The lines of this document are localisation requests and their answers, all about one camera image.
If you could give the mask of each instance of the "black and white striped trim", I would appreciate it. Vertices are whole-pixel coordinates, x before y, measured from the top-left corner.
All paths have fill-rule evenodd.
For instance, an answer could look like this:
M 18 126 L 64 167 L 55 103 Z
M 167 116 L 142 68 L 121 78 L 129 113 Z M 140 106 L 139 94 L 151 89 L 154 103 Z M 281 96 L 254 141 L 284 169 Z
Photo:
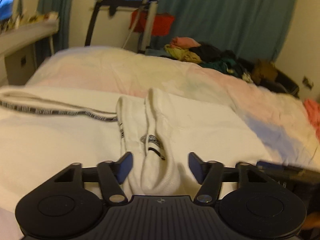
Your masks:
M 105 117 L 100 116 L 97 114 L 93 114 L 90 111 L 71 111 L 71 110 L 54 110 L 54 109 L 45 109 L 45 108 L 39 108 L 39 107 L 32 107 L 32 106 L 23 106 L 23 105 L 16 105 L 10 102 L 6 102 L 3 100 L 0 100 L 0 106 L 11 109 L 17 112 L 21 113 L 28 113 L 28 114 L 36 114 L 36 115 L 69 115 L 69 116 L 79 116 L 84 115 L 91 117 L 93 119 L 103 121 L 103 122 L 117 122 L 118 117 Z

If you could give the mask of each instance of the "desk leg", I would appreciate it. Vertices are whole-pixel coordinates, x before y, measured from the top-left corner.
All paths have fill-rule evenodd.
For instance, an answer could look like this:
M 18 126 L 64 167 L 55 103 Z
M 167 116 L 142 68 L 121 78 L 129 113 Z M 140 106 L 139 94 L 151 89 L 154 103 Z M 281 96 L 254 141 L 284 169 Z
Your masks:
M 50 44 L 51 56 L 53 56 L 54 55 L 54 46 L 53 46 L 53 37 L 52 37 L 52 35 L 49 36 L 49 44 Z

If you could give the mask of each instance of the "red bag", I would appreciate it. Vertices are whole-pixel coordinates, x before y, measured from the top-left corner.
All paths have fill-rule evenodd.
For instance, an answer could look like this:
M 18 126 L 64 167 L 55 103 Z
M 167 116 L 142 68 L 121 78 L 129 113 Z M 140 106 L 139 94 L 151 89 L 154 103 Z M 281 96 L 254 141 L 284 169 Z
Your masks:
M 138 9 L 135 10 L 132 15 L 131 15 L 131 24 L 130 28 L 133 25 L 133 22 L 138 14 Z M 137 26 L 134 29 L 134 32 L 136 33 L 143 33 L 144 28 L 146 27 L 147 23 L 147 17 L 148 13 L 143 11 L 140 14 L 140 19 L 137 23 Z M 163 14 L 157 14 L 155 18 L 155 22 L 153 24 L 153 30 L 152 30 L 152 36 L 166 36 L 169 34 L 171 25 L 174 22 L 175 17 L 168 14 L 168 13 L 163 13 Z

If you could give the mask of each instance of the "pink clothing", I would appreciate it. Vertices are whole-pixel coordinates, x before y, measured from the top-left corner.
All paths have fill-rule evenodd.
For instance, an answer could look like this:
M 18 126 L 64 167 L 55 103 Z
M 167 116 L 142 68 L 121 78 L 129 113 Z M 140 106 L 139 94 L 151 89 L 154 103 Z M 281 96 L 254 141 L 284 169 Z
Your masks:
M 172 39 L 171 43 L 170 43 L 170 47 L 171 48 L 176 48 L 176 47 L 180 47 L 182 49 L 190 49 L 193 47 L 200 47 L 201 44 L 199 44 L 198 42 L 196 42 L 194 39 L 192 38 L 179 38 L 179 37 L 175 37 Z
M 309 121 L 316 129 L 316 135 L 320 140 L 320 105 L 312 99 L 306 99 L 303 104 L 307 110 Z

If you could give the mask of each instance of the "silver screw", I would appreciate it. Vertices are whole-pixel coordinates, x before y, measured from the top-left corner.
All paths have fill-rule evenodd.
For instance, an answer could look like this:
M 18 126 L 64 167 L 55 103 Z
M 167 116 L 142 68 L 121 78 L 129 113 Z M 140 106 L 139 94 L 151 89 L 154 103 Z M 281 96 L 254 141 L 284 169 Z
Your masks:
M 212 201 L 212 197 L 209 195 L 200 195 L 197 197 L 197 200 L 201 203 L 209 203 Z
M 109 200 L 113 203 L 121 203 L 125 200 L 125 197 L 122 195 L 112 195 Z

